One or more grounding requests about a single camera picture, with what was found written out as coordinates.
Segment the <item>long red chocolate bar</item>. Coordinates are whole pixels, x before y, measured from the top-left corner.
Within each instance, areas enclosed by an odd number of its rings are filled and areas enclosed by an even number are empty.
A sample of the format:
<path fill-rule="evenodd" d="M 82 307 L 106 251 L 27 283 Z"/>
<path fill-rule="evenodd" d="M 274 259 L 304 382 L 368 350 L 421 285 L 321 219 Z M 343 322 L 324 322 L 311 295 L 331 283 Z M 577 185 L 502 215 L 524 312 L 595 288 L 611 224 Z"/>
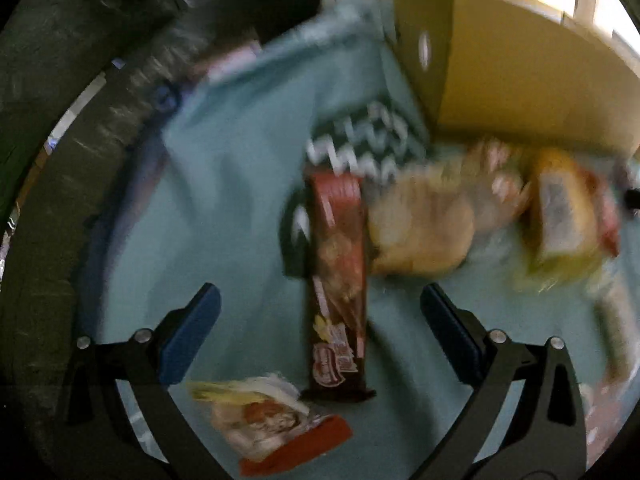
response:
<path fill-rule="evenodd" d="M 367 209 L 361 179 L 308 174 L 311 256 L 309 387 L 320 402 L 361 403 L 367 386 Z"/>

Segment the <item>white long wafer pack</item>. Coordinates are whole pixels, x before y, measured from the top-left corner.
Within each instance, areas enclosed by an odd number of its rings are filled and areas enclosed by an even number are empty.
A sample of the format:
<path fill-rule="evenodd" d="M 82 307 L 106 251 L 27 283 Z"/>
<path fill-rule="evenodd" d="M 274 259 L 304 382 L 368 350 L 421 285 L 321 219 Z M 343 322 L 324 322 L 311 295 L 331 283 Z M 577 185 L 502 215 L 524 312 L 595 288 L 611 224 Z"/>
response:
<path fill-rule="evenodd" d="M 639 368 L 639 327 L 623 272 L 605 264 L 590 278 L 587 292 L 602 330 L 608 371 L 614 382 L 630 382 Z"/>

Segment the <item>small yellow red snack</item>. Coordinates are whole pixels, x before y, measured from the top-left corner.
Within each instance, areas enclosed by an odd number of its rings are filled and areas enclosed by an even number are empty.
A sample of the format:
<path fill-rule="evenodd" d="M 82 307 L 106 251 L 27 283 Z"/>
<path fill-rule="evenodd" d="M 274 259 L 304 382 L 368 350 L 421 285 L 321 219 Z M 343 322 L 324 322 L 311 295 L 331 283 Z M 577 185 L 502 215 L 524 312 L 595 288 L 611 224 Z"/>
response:
<path fill-rule="evenodd" d="M 230 382 L 192 382 L 192 398 L 209 409 L 212 426 L 240 456 L 240 475 L 284 474 L 352 437 L 340 416 L 323 413 L 278 374 Z"/>

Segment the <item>yellow snack bag with barcode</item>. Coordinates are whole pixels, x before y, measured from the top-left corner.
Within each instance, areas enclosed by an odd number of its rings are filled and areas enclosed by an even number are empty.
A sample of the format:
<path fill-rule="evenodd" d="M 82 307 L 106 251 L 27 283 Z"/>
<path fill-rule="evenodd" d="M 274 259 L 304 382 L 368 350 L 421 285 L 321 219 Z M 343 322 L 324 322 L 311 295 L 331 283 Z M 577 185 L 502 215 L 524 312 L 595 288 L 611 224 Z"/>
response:
<path fill-rule="evenodd" d="M 529 159 L 527 183 L 518 284 L 542 292 L 599 281 L 620 254 L 620 215 L 608 181 L 569 152 L 545 148 Z"/>

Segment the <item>clear bag brown pastry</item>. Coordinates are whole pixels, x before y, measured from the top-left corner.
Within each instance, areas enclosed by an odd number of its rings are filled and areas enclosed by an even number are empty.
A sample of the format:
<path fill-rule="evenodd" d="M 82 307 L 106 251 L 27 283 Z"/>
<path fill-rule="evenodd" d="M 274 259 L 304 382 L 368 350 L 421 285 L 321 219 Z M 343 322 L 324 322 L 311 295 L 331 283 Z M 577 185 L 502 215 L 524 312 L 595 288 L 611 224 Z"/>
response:
<path fill-rule="evenodd" d="M 529 199 L 518 170 L 484 157 L 454 156 L 401 171 L 368 196 L 370 272 L 448 273 L 478 236 L 515 221 Z"/>

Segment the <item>teal tablecloth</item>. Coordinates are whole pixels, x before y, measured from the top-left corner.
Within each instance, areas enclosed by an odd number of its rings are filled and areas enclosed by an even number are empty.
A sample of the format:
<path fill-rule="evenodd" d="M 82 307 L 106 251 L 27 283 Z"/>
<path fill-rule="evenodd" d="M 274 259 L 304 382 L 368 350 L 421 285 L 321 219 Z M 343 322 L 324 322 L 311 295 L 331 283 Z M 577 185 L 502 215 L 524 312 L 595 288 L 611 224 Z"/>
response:
<path fill-rule="evenodd" d="M 307 396 L 310 268 L 306 278 L 283 274 L 281 217 L 292 188 L 308 177 L 305 144 L 319 122 L 378 98 L 421 116 L 390 46 L 393 36 L 386 1 L 341 3 L 269 44 L 243 41 L 232 62 L 197 80 L 163 86 L 166 108 L 145 127 L 118 175 L 116 197 L 93 229 L 82 296 L 102 304 L 100 335 L 116 342 L 130 328 L 155 326 L 213 284 L 221 296 L 218 320 L 186 377 L 169 391 L 226 479 L 249 478 L 189 385 L 268 374 L 284 377 L 319 411 L 342 416 L 352 437 L 308 464 L 255 479 L 416 479 L 473 392 L 459 382 L 421 312 L 422 290 L 436 283 L 486 330 L 498 328 L 524 344 L 562 338 L 584 408 L 582 477 L 637 478 L 637 467 L 604 459 L 638 403 L 639 369 L 630 382 L 612 379 L 589 280 L 542 292 L 518 284 L 524 212 L 478 236 L 448 273 L 373 274 L 368 196 L 383 185 L 360 177 L 367 209 L 366 379 L 375 396 L 361 403 Z M 425 162 L 399 172 L 469 155 L 518 170 L 527 183 L 529 159 L 540 150 L 492 139 L 475 148 L 431 141 Z M 624 274 L 639 327 L 639 227 L 621 215 L 620 254 L 612 263 Z M 480 458 L 498 450 L 522 389 L 521 382 L 511 385 Z"/>

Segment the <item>black white zigzag snack bag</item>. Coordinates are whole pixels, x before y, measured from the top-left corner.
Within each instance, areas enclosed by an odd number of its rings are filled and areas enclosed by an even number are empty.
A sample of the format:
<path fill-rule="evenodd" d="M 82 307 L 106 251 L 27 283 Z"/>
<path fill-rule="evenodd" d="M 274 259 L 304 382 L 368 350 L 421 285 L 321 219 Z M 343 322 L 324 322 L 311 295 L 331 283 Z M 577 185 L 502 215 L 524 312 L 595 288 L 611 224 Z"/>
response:
<path fill-rule="evenodd" d="M 387 98 L 319 122 L 306 141 L 302 176 L 317 170 L 354 174 L 375 184 L 427 160 L 431 136 L 421 116 Z M 283 274 L 306 278 L 312 265 L 310 191 L 300 180 L 288 196 L 279 228 Z"/>

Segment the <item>yellow cardboard box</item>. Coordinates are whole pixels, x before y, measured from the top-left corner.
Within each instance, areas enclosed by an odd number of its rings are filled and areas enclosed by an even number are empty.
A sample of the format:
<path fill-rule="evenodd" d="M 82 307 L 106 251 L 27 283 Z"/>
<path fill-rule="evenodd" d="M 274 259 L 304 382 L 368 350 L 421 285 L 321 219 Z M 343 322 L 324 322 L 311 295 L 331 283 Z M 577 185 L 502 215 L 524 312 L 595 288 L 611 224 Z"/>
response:
<path fill-rule="evenodd" d="M 630 156 L 639 64 L 536 0 L 393 0 L 395 52 L 440 136 Z"/>

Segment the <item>dark carved wooden furniture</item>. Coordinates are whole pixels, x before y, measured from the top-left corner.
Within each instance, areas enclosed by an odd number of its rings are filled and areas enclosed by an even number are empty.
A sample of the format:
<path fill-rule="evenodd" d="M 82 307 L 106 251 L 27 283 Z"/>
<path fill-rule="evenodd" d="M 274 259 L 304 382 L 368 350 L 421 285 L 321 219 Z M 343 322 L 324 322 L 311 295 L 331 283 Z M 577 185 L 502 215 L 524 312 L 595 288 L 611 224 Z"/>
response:
<path fill-rule="evenodd" d="M 269 40 L 321 0 L 16 0 L 1 27 L 1 474 L 75 478 L 113 401 L 77 404 L 77 271 L 94 219 L 153 111 L 215 44 Z"/>

